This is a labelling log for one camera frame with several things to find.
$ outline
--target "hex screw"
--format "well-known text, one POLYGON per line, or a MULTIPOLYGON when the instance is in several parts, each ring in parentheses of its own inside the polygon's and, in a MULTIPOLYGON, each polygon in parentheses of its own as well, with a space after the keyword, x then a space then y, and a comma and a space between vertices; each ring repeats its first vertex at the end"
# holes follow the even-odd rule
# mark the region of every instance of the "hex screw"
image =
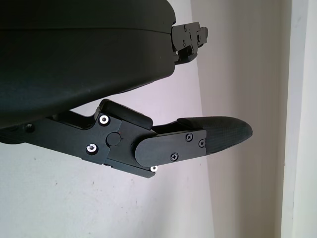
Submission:
POLYGON ((205 145, 206 145, 205 140, 200 140, 199 143, 198 143, 198 145, 199 145, 199 147, 201 147, 201 148, 205 147, 205 145))

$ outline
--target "black metal bracket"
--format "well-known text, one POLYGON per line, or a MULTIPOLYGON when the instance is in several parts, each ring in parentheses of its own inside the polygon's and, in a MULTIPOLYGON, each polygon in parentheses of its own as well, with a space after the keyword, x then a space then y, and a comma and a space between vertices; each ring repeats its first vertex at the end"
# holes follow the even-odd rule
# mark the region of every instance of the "black metal bracket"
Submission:
POLYGON ((198 48, 207 42, 208 29, 199 22, 172 27, 175 64, 188 63, 197 57, 198 48))
POLYGON ((164 165, 206 155, 205 130, 168 133, 140 142, 135 159, 142 166, 164 165))
POLYGON ((67 111, 0 130, 3 143, 29 143, 146 178, 155 175, 152 167, 206 155, 199 146, 205 137, 178 122, 153 127, 149 117, 110 100, 91 117, 67 111))

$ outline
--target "metal bracket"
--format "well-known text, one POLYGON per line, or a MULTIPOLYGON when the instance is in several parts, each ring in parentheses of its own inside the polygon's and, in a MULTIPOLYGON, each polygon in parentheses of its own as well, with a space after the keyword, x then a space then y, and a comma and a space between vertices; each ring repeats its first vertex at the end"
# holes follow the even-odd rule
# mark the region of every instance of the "metal bracket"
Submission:
POLYGON ((136 161, 144 167, 173 163, 206 155, 205 130, 168 133, 147 138, 135 151, 136 161))
POLYGON ((172 42, 175 64, 192 61, 198 48, 207 42, 208 29, 198 22, 172 27, 172 42))

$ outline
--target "silver screw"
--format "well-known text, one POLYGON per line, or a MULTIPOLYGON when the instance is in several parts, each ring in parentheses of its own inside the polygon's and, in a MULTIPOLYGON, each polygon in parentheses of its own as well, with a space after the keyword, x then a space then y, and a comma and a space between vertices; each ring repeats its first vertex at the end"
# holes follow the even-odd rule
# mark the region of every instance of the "silver screw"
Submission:
POLYGON ((89 145, 87 145, 86 149, 87 149, 88 154, 94 154, 97 152, 98 147, 95 144, 89 144, 89 145))
POLYGON ((192 133, 188 133, 186 136, 185 136, 185 140, 186 141, 192 141, 192 139, 193 139, 193 134, 192 133))
POLYGON ((201 147, 201 148, 205 147, 205 145, 206 145, 205 140, 200 140, 198 145, 199 145, 199 147, 201 147))
POLYGON ((106 115, 102 115, 102 116, 99 118, 99 122, 100 122, 100 124, 102 124, 102 125, 107 125, 108 122, 109 122, 109 117, 106 116, 106 115))
POLYGON ((158 170, 158 168, 159 168, 158 166, 152 166, 151 167, 151 171, 152 172, 156 172, 158 170))
POLYGON ((176 161, 178 159, 178 154, 177 153, 173 153, 171 156, 170 156, 170 160, 171 161, 176 161))

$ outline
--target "screw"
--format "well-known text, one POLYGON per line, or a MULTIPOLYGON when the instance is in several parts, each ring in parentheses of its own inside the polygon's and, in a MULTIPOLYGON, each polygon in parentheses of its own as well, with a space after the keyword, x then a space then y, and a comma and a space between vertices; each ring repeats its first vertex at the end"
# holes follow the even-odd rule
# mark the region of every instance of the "screw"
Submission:
POLYGON ((35 127, 32 124, 26 124, 24 130, 26 133, 32 133, 35 130, 35 127))
POLYGON ((198 145, 199 145, 199 147, 201 147, 201 148, 205 147, 205 145, 206 145, 205 140, 200 140, 199 143, 198 143, 198 145))
POLYGON ((171 156, 170 156, 170 160, 171 161, 176 161, 178 159, 178 154, 177 153, 173 153, 171 156))
POLYGON ((99 123, 101 125, 107 125, 109 123, 109 117, 106 116, 106 115, 102 115, 100 118, 99 118, 99 123))
POLYGON ((95 144, 89 144, 87 145, 87 148, 86 148, 86 152, 89 154, 89 155, 94 155, 98 152, 98 147, 97 145, 95 144))
POLYGON ((156 172, 158 170, 158 166, 152 166, 150 169, 152 172, 156 172))
POLYGON ((185 140, 186 141, 192 141, 192 139, 193 139, 193 134, 192 133, 188 133, 186 136, 185 136, 185 140))

